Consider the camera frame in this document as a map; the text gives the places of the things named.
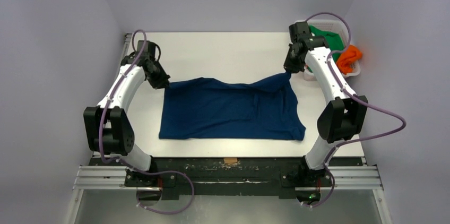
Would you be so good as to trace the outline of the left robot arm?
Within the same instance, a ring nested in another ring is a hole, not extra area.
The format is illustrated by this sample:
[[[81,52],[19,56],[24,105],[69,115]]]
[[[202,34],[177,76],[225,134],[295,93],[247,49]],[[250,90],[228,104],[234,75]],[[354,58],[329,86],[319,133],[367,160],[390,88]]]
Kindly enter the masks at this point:
[[[122,161],[138,169],[137,178],[144,186],[154,185],[158,172],[151,167],[151,155],[135,144],[127,111],[144,81],[154,89],[169,87],[170,76],[159,62],[160,51],[154,42],[138,41],[137,50],[122,59],[119,74],[106,96],[83,112],[90,150],[99,152],[104,163]]]

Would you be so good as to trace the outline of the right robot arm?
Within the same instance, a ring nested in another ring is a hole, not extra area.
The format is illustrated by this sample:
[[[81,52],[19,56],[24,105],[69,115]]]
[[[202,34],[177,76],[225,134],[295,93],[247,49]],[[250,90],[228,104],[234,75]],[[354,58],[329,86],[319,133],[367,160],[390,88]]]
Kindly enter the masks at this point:
[[[340,144],[360,133],[368,100],[347,86],[326,39],[312,34],[306,21],[290,25],[289,35],[291,43],[283,65],[285,71],[299,73],[310,68],[326,101],[317,120],[318,139],[298,170],[299,181],[311,185],[325,171]]]

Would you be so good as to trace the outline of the blue t-shirt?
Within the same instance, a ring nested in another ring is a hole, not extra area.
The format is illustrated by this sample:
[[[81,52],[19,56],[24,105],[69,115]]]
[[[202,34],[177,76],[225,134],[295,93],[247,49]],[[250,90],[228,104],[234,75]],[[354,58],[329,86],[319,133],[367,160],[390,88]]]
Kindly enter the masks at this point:
[[[289,73],[257,82],[199,77],[165,89],[160,139],[270,139],[302,141],[298,100]]]

